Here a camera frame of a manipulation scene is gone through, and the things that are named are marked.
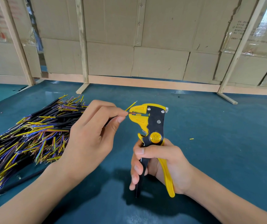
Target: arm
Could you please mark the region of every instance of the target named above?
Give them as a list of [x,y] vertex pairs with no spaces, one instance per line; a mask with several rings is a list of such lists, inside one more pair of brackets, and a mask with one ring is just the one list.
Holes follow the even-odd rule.
[[59,201],[103,161],[128,113],[105,101],[92,101],[72,126],[62,157],[0,207],[0,224],[41,223]]
[[163,184],[164,175],[156,158],[167,160],[169,172],[173,179],[175,193],[185,194],[205,207],[223,224],[267,223],[267,212],[250,202],[235,195],[221,184],[192,166],[184,157],[182,151],[165,139],[165,146],[151,145],[141,148],[137,142],[133,148],[131,161],[132,182],[130,190],[134,190],[142,174],[141,157],[151,158],[146,173],[155,176]]

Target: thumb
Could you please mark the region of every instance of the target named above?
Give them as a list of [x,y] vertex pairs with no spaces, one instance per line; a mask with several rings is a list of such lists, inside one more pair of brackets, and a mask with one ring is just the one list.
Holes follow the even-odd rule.
[[176,158],[181,149],[177,146],[158,146],[158,145],[151,145],[148,147],[138,147],[135,146],[133,148],[135,156],[140,158],[161,158],[171,161],[172,159]]
[[101,143],[112,145],[114,142],[114,136],[120,125],[120,123],[125,119],[124,116],[117,116],[113,118],[107,126],[104,128],[104,133],[102,136]]

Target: person's left hand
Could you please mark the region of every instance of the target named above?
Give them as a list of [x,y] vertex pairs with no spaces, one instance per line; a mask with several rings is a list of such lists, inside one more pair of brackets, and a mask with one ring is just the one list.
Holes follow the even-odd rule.
[[75,186],[110,153],[116,130],[127,115],[113,103],[94,100],[72,126],[68,145],[55,163]]

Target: yellow and black wire stripper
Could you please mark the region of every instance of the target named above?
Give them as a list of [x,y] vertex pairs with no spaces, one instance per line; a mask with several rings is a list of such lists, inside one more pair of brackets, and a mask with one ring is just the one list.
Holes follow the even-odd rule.
[[[146,135],[138,133],[139,139],[143,142],[143,147],[150,145],[163,145],[164,143],[164,119],[165,113],[168,112],[168,108],[157,104],[143,104],[131,107],[129,109],[129,119],[140,125],[143,132]],[[140,175],[138,184],[135,186],[135,197],[139,197],[141,194],[142,183],[146,167],[150,159],[141,158],[140,162],[143,165],[143,173]],[[165,159],[158,158],[165,176],[166,188],[170,197],[175,196],[173,189],[172,177],[169,173],[167,161]]]

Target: hand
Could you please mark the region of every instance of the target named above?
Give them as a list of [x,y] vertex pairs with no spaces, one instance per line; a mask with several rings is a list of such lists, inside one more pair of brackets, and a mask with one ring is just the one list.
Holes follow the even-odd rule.
[[169,172],[172,176],[173,187],[175,193],[184,194],[190,187],[193,176],[193,166],[188,162],[181,149],[174,146],[165,138],[164,146],[151,145],[141,148],[142,141],[139,140],[133,147],[133,155],[131,159],[131,184],[130,190],[135,189],[135,185],[139,182],[139,175],[143,173],[143,166],[139,161],[141,158],[151,158],[146,174],[155,176],[161,183],[165,185],[164,172],[157,158],[167,160]]
[[54,162],[74,186],[98,167],[113,148],[119,124],[127,112],[113,103],[94,100],[72,126],[62,157]]

